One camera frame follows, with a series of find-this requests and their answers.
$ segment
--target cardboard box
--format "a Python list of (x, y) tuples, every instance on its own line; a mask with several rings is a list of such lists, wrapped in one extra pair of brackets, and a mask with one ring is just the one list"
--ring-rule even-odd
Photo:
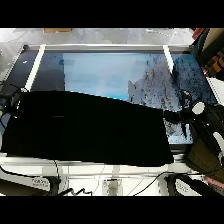
[(44, 33), (71, 32), (72, 28), (44, 28)]

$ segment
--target black cloth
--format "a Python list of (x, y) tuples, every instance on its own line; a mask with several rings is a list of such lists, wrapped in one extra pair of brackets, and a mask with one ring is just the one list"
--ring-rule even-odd
[(23, 157), (134, 166), (172, 163), (163, 111), (75, 92), (27, 93), (2, 152)]

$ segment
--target white tape strip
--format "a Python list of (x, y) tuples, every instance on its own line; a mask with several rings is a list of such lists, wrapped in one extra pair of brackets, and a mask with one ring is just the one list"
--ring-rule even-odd
[(173, 63), (173, 59), (171, 57), (168, 45), (163, 45), (163, 50), (164, 50), (164, 53), (165, 53), (165, 56), (166, 56), (166, 60), (167, 60), (167, 63), (168, 63), (170, 73), (172, 74), (174, 63)]
[(39, 52), (38, 52), (37, 57), (34, 61), (33, 68), (30, 72), (30, 75), (29, 75), (29, 77), (27, 79), (27, 82), (26, 82), (26, 85), (25, 85), (25, 88), (28, 89), (28, 90), (31, 90), (31, 87), (33, 85), (34, 79), (36, 77), (37, 71), (38, 71), (39, 66), (40, 66), (42, 56), (44, 54), (45, 46), (46, 46), (46, 44), (40, 45)]

